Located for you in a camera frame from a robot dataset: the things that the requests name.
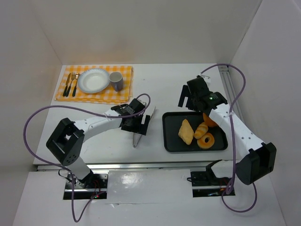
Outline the metal tongs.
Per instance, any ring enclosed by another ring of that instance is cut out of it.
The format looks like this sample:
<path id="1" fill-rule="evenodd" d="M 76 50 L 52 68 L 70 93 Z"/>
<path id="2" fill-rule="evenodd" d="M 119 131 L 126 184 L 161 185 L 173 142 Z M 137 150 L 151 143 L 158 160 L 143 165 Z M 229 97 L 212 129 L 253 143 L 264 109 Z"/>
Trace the metal tongs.
<path id="1" fill-rule="evenodd" d="M 156 111 L 156 106 L 155 105 L 150 105 L 149 108 L 144 113 L 143 123 L 145 122 L 146 115 L 150 116 L 150 121 L 151 121 L 155 111 Z M 138 146 L 138 143 L 141 140 L 142 136 L 143 136 L 142 134 L 133 133 L 133 139 L 132 139 L 133 148 L 136 148 Z"/>

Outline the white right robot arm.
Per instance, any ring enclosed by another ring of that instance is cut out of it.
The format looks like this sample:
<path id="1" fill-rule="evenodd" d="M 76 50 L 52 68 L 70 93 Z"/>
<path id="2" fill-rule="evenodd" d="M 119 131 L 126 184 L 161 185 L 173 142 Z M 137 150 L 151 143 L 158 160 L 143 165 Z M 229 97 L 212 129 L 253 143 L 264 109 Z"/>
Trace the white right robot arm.
<path id="1" fill-rule="evenodd" d="M 209 90 L 203 76 L 183 85 L 178 106 L 205 113 L 225 132 L 228 143 L 241 157 L 233 162 L 242 183 L 250 185 L 273 171 L 276 147 L 258 138 L 232 111 L 221 93 Z"/>

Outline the striped bread roll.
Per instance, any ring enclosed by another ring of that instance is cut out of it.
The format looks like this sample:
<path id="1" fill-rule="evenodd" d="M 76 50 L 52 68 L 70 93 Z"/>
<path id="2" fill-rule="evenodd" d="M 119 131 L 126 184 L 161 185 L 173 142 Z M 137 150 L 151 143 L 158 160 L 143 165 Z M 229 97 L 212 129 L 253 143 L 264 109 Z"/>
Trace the striped bread roll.
<path id="1" fill-rule="evenodd" d="M 194 133 L 194 138 L 198 140 L 202 138 L 207 132 L 208 132 L 208 126 L 203 122 L 197 127 Z"/>

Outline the pointed croissant bread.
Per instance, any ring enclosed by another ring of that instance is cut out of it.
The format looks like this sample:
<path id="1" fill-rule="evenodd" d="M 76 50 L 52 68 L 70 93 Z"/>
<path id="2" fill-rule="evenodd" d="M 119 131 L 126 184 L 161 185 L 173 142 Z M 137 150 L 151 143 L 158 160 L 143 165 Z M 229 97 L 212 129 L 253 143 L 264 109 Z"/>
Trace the pointed croissant bread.
<path id="1" fill-rule="evenodd" d="M 185 144 L 190 145 L 192 143 L 192 140 L 194 138 L 194 130 L 192 129 L 187 119 L 184 119 L 182 121 L 178 136 L 183 140 Z"/>

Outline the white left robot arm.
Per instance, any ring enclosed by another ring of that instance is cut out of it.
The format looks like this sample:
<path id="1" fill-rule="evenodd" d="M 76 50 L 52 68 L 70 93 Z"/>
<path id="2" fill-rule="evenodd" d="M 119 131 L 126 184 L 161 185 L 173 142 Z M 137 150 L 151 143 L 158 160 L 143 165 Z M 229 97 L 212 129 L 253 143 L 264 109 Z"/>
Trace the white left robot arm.
<path id="1" fill-rule="evenodd" d="M 112 107 L 103 117 L 96 116 L 80 121 L 64 118 L 51 134 L 46 147 L 84 187 L 90 187 L 97 180 L 97 176 L 80 157 L 83 143 L 100 133 L 117 128 L 146 135 L 151 116 L 143 114 L 132 116 L 144 108 L 144 104 L 135 98 L 130 104 Z"/>

